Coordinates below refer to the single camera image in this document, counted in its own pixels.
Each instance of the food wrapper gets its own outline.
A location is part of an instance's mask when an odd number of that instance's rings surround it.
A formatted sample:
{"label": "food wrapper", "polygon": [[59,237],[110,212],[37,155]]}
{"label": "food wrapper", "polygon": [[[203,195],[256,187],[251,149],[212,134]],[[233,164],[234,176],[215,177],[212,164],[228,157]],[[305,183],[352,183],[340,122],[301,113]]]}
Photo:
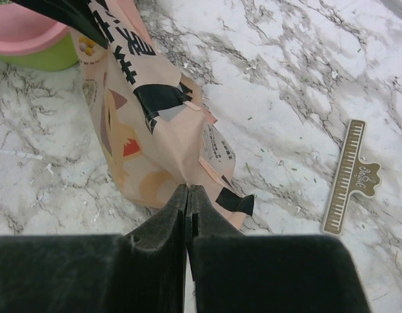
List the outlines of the food wrapper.
{"label": "food wrapper", "polygon": [[121,194],[162,208],[180,184],[203,185],[213,206],[240,228],[254,197],[239,196],[231,185],[235,154],[214,127],[201,88],[156,51],[132,1],[87,6],[108,48],[75,29],[71,35],[93,125]]}

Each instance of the pink and green container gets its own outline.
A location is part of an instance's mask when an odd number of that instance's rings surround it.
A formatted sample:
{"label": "pink and green container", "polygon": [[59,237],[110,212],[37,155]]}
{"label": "pink and green container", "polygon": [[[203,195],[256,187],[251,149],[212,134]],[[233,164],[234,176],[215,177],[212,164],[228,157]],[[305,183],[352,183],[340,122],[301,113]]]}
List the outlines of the pink and green container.
{"label": "pink and green container", "polygon": [[0,5],[0,60],[56,71],[78,62],[67,26],[15,3]]}

